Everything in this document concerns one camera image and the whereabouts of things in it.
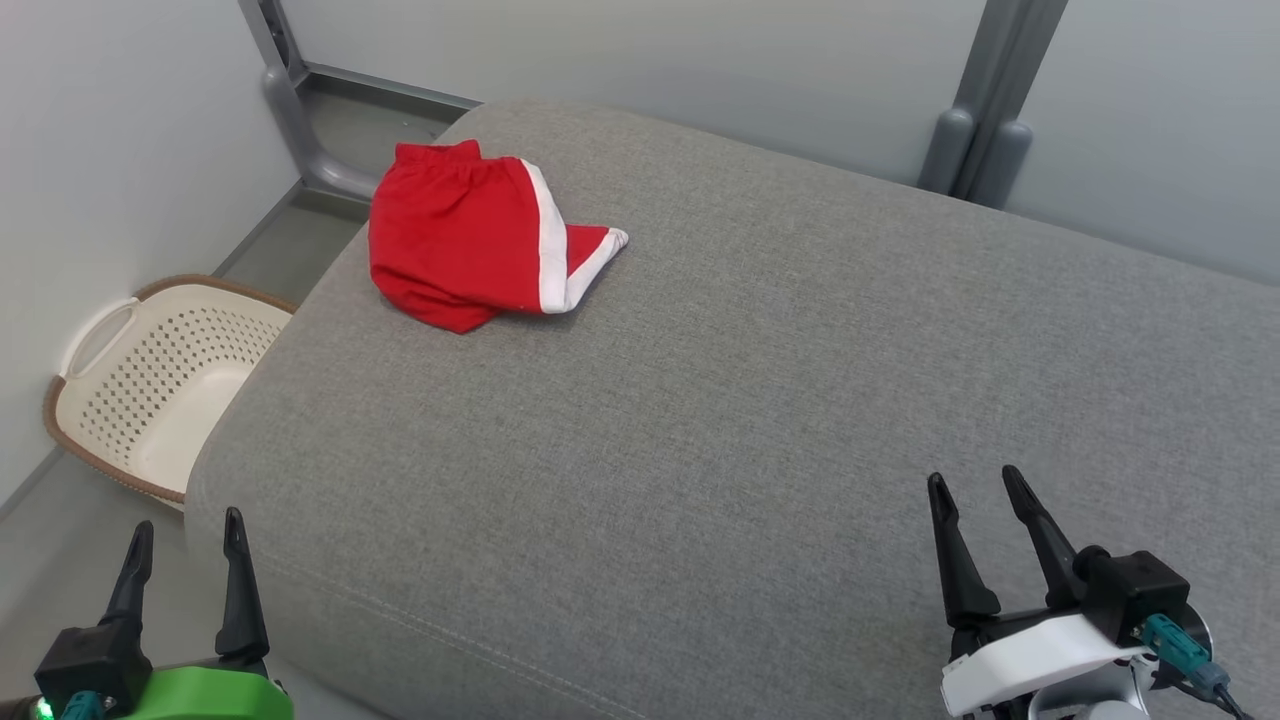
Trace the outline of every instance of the laundry basket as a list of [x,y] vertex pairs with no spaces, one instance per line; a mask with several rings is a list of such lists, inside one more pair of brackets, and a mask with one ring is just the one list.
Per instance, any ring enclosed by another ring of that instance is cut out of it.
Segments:
[[93,469],[180,510],[200,448],[294,310],[206,275],[150,284],[78,333],[45,427]]

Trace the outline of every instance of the basket handle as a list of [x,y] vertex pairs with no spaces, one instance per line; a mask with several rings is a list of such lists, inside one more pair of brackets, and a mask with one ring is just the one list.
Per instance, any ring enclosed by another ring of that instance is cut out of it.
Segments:
[[[99,310],[97,314],[93,315],[93,319],[91,319],[88,323],[84,323],[84,327],[76,333],[76,338],[72,341],[70,347],[67,348],[67,355],[63,356],[61,375],[68,380],[74,380],[78,378],[83,378],[84,374],[92,370],[93,365],[97,365],[97,361],[101,360],[102,356],[106,355],[106,352],[111,350],[111,347],[114,347],[115,343],[119,342],[122,337],[124,337],[125,331],[133,327],[133,323],[138,319],[138,305],[141,305],[141,301],[138,301],[137,297],[128,297],[124,300],[119,300]],[[125,311],[129,313],[129,319],[124,322],[124,325],[122,325],[120,329],[115,331],[115,336],[113,336],[111,340],[108,341],[106,345],[104,345],[102,348],[97,351],[97,355],[95,355],[93,359],[90,360],[87,365],[84,365],[79,370],[76,370],[76,365],[79,364],[81,355],[84,352],[84,347],[88,343],[88,338],[92,337],[108,322],[118,318],[122,313]]]

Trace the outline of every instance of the red cloth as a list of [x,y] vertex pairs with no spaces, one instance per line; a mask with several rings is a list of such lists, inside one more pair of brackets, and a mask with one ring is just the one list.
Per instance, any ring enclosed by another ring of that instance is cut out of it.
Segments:
[[627,234],[566,225],[536,165],[480,143],[398,145],[374,193],[370,274],[398,309],[456,333],[504,310],[567,313]]

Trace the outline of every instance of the white stripe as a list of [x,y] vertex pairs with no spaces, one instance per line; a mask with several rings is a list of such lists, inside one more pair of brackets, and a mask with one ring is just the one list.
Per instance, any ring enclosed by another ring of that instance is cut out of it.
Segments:
[[573,307],[577,307],[582,296],[586,295],[586,288],[591,287],[591,282],[595,281],[595,275],[600,274],[604,265],[618,254],[627,245],[627,233],[620,231],[618,228],[609,228],[609,232],[604,233],[604,240],[600,241],[600,246],[595,249],[594,252],[573,270],[573,274],[568,277],[568,283],[564,288],[564,310],[567,313]]
[[543,313],[564,313],[564,286],[568,274],[568,237],[552,190],[538,165],[521,160],[529,173],[538,201],[538,304]]

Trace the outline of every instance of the gray sofa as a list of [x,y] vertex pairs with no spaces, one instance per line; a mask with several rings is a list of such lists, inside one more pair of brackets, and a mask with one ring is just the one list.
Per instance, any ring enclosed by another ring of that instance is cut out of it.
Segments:
[[187,495],[215,578],[243,510],[275,652],[399,717],[943,717],[924,480],[1037,607],[1012,462],[1076,547],[1189,578],[1280,712],[1277,288],[611,109],[467,137],[631,245],[576,313],[460,337],[356,236]]

